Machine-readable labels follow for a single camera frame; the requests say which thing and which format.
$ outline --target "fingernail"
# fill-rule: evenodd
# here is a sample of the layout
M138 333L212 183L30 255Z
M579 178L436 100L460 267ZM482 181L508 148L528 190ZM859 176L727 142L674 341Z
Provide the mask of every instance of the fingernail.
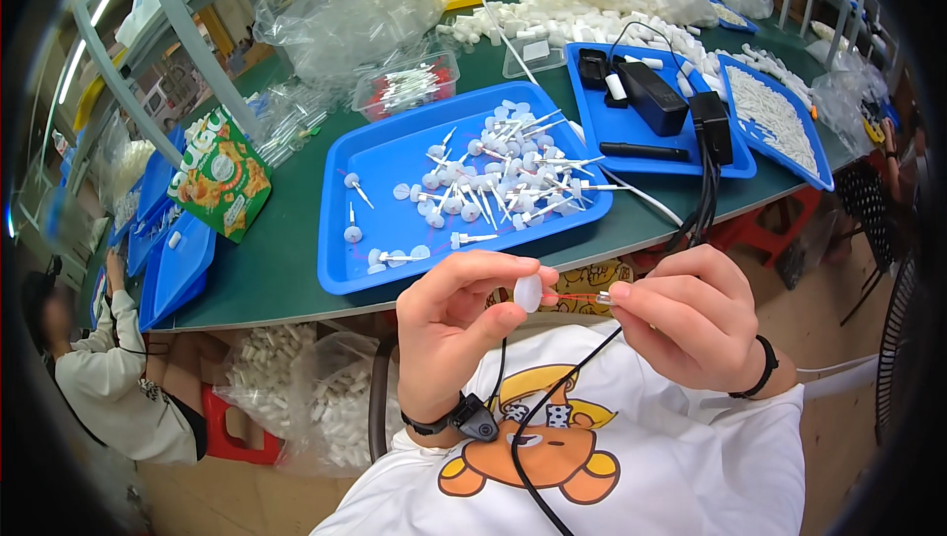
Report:
M608 288L609 296L617 299L625 299L629 293L632 293L631 283L615 282L612 287Z

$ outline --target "white t-shirt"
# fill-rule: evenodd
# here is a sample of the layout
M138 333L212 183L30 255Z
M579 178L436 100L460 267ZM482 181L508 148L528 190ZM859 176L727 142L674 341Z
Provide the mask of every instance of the white t-shirt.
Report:
M618 323L566 326L510 345L491 443L421 448L401 431L312 536L558 534L523 487L518 420ZM465 388L487 400L499 350ZM805 499L801 385L700 408L710 391L659 376L619 335L537 412L519 456L562 521L583 534L798 534Z
M56 360L56 384L92 435L133 460L196 464L194 432L181 410L151 380L142 378L147 357L138 331L135 301L125 291L112 296L112 317L102 314L89 338Z

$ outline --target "worker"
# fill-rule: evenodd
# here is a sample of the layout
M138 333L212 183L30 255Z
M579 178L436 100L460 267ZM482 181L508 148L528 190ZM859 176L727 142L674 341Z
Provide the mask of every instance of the worker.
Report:
M535 258L455 253L399 296L408 427L313 536L799 533L803 388L793 362L757 336L732 260L707 245L671 255L645 279L611 285L615 320L551 328L502 358L495 348L527 313L511 302L484 310L485 299L532 275L559 278ZM546 287L542 300L557 297ZM612 330L622 334L574 370ZM492 441L444 426L470 393L498 424ZM722 393L726 408L701 406Z
M124 265L112 250L105 275L111 306L103 302L96 329L72 343L72 308L55 287L56 272L28 274L23 308L33 342L96 441L133 460L195 464L207 452L201 359L219 364L227 344L189 333L160 335L146 349Z

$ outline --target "hand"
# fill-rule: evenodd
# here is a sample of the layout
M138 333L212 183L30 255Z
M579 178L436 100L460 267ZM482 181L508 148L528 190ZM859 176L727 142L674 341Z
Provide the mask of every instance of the hand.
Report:
M537 273L544 286L559 279L555 269L540 267L536 258L472 250L445 258L401 292L398 398L409 418L433 423L456 406L459 390L484 354L527 319L511 302L484 310L487 295ZM555 302L555 297L543 298L545 304Z
M109 297L125 289L125 263L111 248L105 255L105 279L108 282Z
M664 258L645 279L614 283L609 295L625 340L665 378L687 388L742 392L763 375L750 284L716 248Z
M882 133L884 133L884 150L895 151L894 149L894 123L889 117L882 119Z

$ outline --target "snack package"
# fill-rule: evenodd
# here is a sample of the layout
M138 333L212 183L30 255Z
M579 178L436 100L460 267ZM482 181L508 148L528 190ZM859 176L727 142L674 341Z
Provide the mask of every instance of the snack package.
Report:
M221 106L201 124L184 151L168 196L239 244L270 196L270 172Z

